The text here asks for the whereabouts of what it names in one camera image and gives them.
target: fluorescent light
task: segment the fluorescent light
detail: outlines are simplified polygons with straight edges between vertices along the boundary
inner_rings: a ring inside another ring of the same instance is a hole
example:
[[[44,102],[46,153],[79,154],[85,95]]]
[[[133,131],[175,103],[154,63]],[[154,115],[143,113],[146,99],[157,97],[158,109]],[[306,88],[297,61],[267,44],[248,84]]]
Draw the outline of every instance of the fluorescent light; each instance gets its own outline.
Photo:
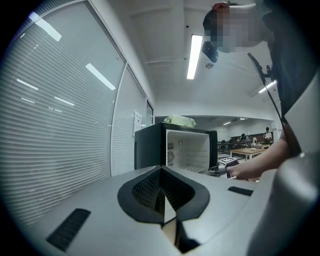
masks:
[[[91,63],[85,66],[92,74],[96,76],[102,83],[108,86],[111,90],[116,89],[112,83],[108,81]]]
[[[35,13],[34,11],[30,13],[29,19],[31,19],[33,22],[36,21],[40,16]],[[35,22],[36,25],[38,25],[40,28],[42,28],[45,32],[49,34],[50,37],[52,37],[54,40],[59,42],[60,38],[62,37],[61,34],[58,33],[48,22],[46,22],[43,18],[39,19]]]
[[[186,79],[194,79],[195,77],[198,60],[199,60],[200,49],[201,49],[201,43],[202,43],[201,35],[195,35],[195,34],[192,35],[189,67],[188,67],[188,74],[186,76]]]
[[[263,89],[261,89],[261,90],[259,91],[259,93],[260,93],[260,94],[263,93],[266,89],[269,89],[269,88],[270,88],[271,86],[273,86],[276,82],[277,82],[277,81],[274,80],[273,82],[269,83],[267,86],[265,86]]]
[[[26,98],[21,98],[22,100],[24,100],[24,101],[27,101],[27,102],[31,102],[31,103],[34,103],[33,101],[31,101],[31,100],[28,100],[28,99],[26,99]]]
[[[25,85],[25,86],[28,86],[28,87],[30,87],[30,88],[35,89],[35,90],[38,91],[38,88],[37,88],[37,87],[34,87],[33,85],[28,84],[27,82],[24,82],[24,81],[22,81],[22,80],[20,80],[20,79],[17,79],[17,81],[18,81],[19,83]]]
[[[75,104],[73,104],[73,103],[71,103],[71,102],[69,102],[69,101],[66,101],[66,100],[62,99],[62,98],[58,98],[58,97],[54,97],[54,98],[55,98],[56,100],[58,100],[58,101],[67,103],[67,104],[69,104],[69,105],[71,105],[71,106],[74,106],[74,105],[75,105]]]
[[[29,19],[32,20],[33,22],[36,21],[40,16],[39,14],[35,13],[34,11],[32,11],[30,14],[29,14]]]

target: mini fridge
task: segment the mini fridge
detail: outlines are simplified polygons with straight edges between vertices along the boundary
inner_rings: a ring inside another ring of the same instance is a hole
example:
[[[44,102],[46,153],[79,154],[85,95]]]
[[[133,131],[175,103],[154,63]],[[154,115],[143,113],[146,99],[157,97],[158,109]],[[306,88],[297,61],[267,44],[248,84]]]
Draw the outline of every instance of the mini fridge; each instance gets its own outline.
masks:
[[[198,173],[218,161],[217,131],[161,122],[134,135],[134,168],[167,166]]]

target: green cloth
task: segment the green cloth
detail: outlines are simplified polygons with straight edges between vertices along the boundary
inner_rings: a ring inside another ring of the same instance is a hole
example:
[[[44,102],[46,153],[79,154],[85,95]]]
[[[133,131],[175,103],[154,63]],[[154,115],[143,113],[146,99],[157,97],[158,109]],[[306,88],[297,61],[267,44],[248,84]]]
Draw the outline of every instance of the green cloth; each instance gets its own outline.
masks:
[[[192,118],[184,117],[181,115],[172,114],[169,115],[166,119],[164,119],[166,123],[185,126],[185,127],[195,127],[196,122]]]

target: person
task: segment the person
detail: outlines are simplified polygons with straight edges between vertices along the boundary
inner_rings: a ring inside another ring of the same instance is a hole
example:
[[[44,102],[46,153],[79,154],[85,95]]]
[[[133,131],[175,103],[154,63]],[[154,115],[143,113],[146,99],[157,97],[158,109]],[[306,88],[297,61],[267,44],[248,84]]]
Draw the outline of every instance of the person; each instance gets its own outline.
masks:
[[[224,53],[267,42],[272,73],[277,81],[283,122],[280,139],[252,160],[229,167],[227,172],[237,179],[260,177],[264,171],[278,168],[286,159],[301,152],[285,115],[304,92],[318,67],[311,47],[303,41],[305,37],[277,1],[254,2],[249,5],[215,3],[202,23],[204,35]]]
[[[271,132],[269,132],[269,127],[265,128],[264,138],[268,141],[270,141],[272,139],[272,134],[271,134]]]
[[[248,142],[249,141],[249,137],[246,136],[244,133],[242,133],[241,137],[240,137],[240,141],[241,142]]]

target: chair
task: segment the chair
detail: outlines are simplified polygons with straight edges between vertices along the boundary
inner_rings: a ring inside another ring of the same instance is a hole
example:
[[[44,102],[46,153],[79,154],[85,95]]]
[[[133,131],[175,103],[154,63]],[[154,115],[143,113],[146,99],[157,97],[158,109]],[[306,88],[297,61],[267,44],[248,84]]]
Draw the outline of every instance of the chair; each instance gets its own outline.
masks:
[[[226,153],[226,152],[227,152],[227,151],[226,151],[226,145],[222,145],[222,146],[220,147],[220,150],[221,150],[222,153]]]

